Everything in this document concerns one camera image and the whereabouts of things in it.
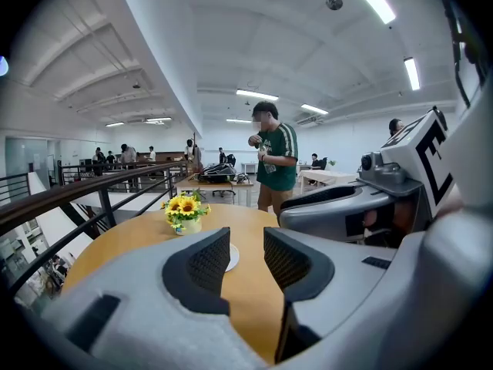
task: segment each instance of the railing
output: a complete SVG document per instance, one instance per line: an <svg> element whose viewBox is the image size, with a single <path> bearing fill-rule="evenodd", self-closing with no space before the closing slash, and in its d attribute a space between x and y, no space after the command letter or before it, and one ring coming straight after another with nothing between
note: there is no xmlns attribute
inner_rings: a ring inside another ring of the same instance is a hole
<svg viewBox="0 0 493 370"><path fill-rule="evenodd" d="M0 178L0 204L5 200L18 199L19 196L29 196L29 194L27 173Z"/></svg>
<svg viewBox="0 0 493 370"><path fill-rule="evenodd" d="M140 167L131 170L121 170L118 173L112 173L101 177L93 177L90 180L83 180L74 182L62 187L54 187L51 190L46 190L41 193L34 194L25 199L21 199L14 203L6 204L0 207L0 236L14 229L15 227L23 224L27 220L31 220L40 214L50 211L62 204L66 204L69 201L78 199L86 194L92 192L99 192L99 199L101 200L102 212L89 218L86 222L66 234L63 238L49 247L46 251L41 253L20 275L20 277L12 284L8 289L9 293L13 296L20 289L20 287L49 259L59 252L65 245L78 237L84 229L92 226L103 218L106 219L108 226L116 226L115 216L113 212L118 210L121 206L136 199L145 192L150 191L153 188L158 187L163 183L167 183L167 189L159 194L145 205L140 211L136 213L134 217L137 217L146 212L153 204L155 204L164 195L169 193L169 197L172 198L176 193L174 183L176 180L181 180L186 175L186 162L174 162L174 163L156 163L155 166ZM163 172L164 178L156 180L155 183L139 190L136 188L136 193L129 195L124 200L121 200L114 206L111 206L109 202L108 188L112 185L121 183L123 181L135 180L138 177L149 176Z"/></svg>

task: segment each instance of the black chair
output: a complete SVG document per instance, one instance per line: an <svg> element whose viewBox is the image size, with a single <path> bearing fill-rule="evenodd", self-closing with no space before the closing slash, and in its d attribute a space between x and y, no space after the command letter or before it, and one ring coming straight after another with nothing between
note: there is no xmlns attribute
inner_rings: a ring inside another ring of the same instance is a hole
<svg viewBox="0 0 493 370"><path fill-rule="evenodd" d="M234 165L236 164L236 157L234 157L234 155L230 153L227 156L227 159L228 159L227 161L228 164L234 167ZM234 196L236 195L236 193L234 193L233 190L213 190L213 196L215 196L216 192L219 192L221 194L221 197L224 197L224 192L231 192L233 194L233 204L234 204Z"/></svg>
<svg viewBox="0 0 493 370"><path fill-rule="evenodd" d="M324 157L322 161L320 162L320 169L325 170L325 167L327 167L327 158Z"/></svg>

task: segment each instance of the office chair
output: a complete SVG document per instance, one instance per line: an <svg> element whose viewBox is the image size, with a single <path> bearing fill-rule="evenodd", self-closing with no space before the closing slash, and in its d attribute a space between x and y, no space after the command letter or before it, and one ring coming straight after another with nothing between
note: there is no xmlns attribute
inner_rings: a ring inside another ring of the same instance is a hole
<svg viewBox="0 0 493 370"><path fill-rule="evenodd" d="M234 165L236 164L236 157L234 157L234 155L231 153L226 158L228 164L234 167ZM234 190L213 190L213 196L216 196L215 195L216 192L219 192L221 197L224 197L224 192L231 192L233 194L233 204L234 204L234 197L236 195L236 193L234 193Z"/></svg>

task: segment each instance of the sunflower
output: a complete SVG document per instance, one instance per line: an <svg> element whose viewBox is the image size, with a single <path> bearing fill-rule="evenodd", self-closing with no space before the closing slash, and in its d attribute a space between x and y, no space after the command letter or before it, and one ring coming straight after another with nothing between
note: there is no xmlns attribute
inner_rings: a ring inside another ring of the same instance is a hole
<svg viewBox="0 0 493 370"><path fill-rule="evenodd" d="M168 207L166 208L166 213L170 215L179 213L179 202L181 201L181 197L174 197L168 203Z"/></svg>
<svg viewBox="0 0 493 370"><path fill-rule="evenodd" d="M180 213L182 215L192 215L197 209L197 202L192 197L182 197L179 202Z"/></svg>

